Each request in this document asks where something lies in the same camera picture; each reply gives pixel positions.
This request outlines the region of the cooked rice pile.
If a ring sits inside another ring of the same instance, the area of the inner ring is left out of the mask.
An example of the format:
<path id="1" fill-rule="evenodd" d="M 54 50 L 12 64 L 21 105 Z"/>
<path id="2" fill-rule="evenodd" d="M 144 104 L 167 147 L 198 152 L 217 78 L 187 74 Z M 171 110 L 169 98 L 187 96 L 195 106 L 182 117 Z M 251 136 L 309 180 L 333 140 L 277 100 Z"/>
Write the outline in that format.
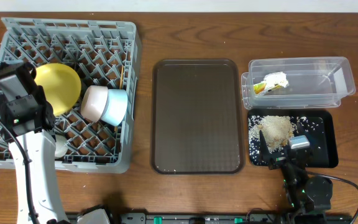
<path id="1" fill-rule="evenodd" d="M 306 116 L 259 116 L 251 115 L 248 118 L 249 154 L 256 158 L 259 154 L 260 131 L 267 142 L 270 153 L 281 151 L 290 138 L 302 132 L 314 134 L 323 127 L 321 119 L 307 118 Z"/>

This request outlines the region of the yellow round plate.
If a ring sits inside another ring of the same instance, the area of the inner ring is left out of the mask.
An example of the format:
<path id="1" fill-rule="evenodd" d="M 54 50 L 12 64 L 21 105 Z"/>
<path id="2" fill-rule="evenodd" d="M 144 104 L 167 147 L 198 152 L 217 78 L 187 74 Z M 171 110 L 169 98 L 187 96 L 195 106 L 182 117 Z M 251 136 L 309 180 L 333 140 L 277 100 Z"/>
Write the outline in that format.
<path id="1" fill-rule="evenodd" d="M 70 111 L 80 97 L 81 80 L 68 65 L 48 63 L 37 67 L 35 82 L 43 87 L 56 117 Z"/>

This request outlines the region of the white cup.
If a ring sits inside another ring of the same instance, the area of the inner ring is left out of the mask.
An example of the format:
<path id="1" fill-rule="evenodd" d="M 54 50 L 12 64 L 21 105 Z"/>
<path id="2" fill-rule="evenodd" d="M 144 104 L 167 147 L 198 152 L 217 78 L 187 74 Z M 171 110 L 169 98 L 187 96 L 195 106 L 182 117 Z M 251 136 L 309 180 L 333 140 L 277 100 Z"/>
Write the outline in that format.
<path id="1" fill-rule="evenodd" d="M 55 137 L 56 137 L 55 158 L 58 159 L 63 157 L 68 151 L 68 147 L 66 146 L 67 139 L 65 138 L 65 136 L 58 135 L 58 134 Z"/>

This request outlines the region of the pink white bowl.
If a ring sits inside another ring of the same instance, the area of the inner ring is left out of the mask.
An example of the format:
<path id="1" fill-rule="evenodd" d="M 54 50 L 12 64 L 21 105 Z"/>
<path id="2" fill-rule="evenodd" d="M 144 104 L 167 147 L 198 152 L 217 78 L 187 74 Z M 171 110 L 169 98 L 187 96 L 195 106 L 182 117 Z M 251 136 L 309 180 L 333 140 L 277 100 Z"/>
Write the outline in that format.
<path id="1" fill-rule="evenodd" d="M 108 88 L 106 86 L 89 86 L 81 103 L 81 115 L 92 122 L 97 122 L 103 114 L 107 100 Z"/>

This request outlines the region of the colourful snack wrapper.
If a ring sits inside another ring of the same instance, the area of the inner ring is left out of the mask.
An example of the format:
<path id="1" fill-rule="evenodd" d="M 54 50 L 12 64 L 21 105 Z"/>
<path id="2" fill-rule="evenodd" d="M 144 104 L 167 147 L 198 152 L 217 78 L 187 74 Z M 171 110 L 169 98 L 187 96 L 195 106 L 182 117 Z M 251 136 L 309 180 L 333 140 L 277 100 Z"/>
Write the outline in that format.
<path id="1" fill-rule="evenodd" d="M 278 88 L 280 88 L 280 85 L 278 84 L 268 85 L 267 82 L 260 82 L 258 84 L 254 84 L 254 92 L 256 95 L 265 95 L 268 92 L 274 91 Z"/>

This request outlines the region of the light blue bowl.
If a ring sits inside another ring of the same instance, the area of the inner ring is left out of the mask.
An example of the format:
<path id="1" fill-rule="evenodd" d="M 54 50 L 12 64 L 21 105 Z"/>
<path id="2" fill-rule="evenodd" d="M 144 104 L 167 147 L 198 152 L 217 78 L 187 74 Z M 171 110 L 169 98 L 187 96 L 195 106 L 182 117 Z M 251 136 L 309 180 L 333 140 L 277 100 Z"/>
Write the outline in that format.
<path id="1" fill-rule="evenodd" d="M 126 115 L 128 95 L 123 89 L 108 90 L 108 97 L 101 120 L 113 126 L 118 126 Z"/>

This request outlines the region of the white tissue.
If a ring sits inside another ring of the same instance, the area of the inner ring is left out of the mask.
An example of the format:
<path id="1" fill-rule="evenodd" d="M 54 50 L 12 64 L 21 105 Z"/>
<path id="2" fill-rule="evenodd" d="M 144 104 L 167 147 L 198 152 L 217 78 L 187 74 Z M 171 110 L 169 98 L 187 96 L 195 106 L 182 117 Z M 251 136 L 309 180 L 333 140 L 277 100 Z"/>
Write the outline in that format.
<path id="1" fill-rule="evenodd" d="M 265 89 L 286 88 L 289 85 L 287 74 L 284 72 L 270 73 L 264 77 Z"/>

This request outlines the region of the wooden chopstick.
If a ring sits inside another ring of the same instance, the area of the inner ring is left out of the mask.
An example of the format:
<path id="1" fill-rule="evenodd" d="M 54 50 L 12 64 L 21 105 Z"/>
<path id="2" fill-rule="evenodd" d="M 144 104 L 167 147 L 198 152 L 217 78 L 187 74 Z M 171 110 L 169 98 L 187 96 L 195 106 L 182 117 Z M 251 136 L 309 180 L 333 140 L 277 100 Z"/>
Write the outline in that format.
<path id="1" fill-rule="evenodd" d="M 120 83 L 119 83 L 120 92 L 119 92 L 119 96 L 117 98 L 118 112 L 119 112 L 120 120 L 119 120 L 119 123 L 117 123 L 117 125 L 115 125 L 115 127 L 114 127 L 115 132 L 118 130 L 118 126 L 124 118 L 124 110 L 126 109 L 126 106 L 127 106 L 127 96 L 124 96 L 124 94 L 123 94 L 124 90 L 122 89 L 123 83 L 124 83 L 124 70 L 125 70 L 125 66 L 122 66 L 121 67 Z"/>

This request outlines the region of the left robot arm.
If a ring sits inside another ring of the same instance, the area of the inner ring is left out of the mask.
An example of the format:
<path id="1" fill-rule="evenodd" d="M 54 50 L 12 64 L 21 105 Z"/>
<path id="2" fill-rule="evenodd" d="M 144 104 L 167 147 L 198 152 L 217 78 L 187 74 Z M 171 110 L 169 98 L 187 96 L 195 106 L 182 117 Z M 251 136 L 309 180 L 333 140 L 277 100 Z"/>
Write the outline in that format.
<path id="1" fill-rule="evenodd" d="M 68 223 L 55 171 L 55 116 L 28 62 L 0 64 L 0 120 L 16 169 L 18 223 Z"/>

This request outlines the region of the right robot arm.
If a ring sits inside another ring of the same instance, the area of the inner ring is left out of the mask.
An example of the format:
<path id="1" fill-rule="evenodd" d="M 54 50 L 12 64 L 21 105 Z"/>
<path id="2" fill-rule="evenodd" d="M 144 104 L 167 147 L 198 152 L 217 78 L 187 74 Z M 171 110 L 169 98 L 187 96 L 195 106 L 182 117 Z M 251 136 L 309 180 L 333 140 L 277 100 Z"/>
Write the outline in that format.
<path id="1" fill-rule="evenodd" d="M 284 214 L 286 223 L 327 223 L 325 211 L 331 208 L 333 183 L 320 176 L 310 177 L 306 164 L 312 157 L 311 144 L 305 135 L 295 136 L 278 152 L 270 152 L 262 131 L 260 160 L 270 170 L 279 169 L 283 174 L 286 197 L 293 207 Z"/>

